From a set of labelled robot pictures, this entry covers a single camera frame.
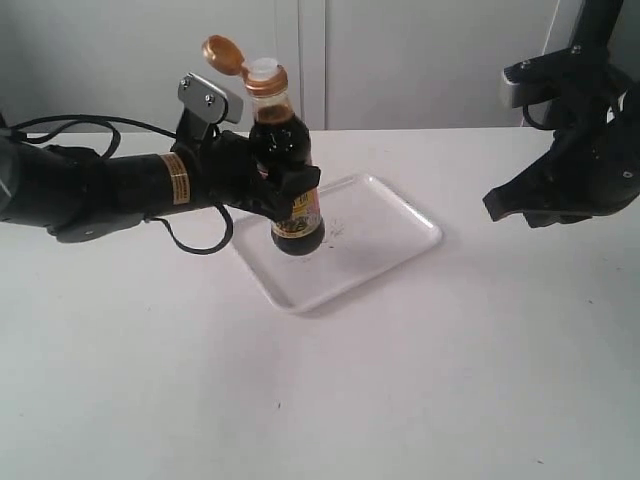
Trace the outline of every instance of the white table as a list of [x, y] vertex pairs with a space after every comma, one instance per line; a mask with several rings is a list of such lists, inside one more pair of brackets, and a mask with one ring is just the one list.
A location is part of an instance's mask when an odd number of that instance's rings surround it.
[[[0, 478], [637, 477], [640, 203], [493, 224], [484, 194], [550, 144], [530, 129], [313, 141], [323, 183], [377, 175], [446, 238], [304, 317], [159, 225], [76, 246], [0, 226]], [[213, 211], [173, 219], [221, 234]]]

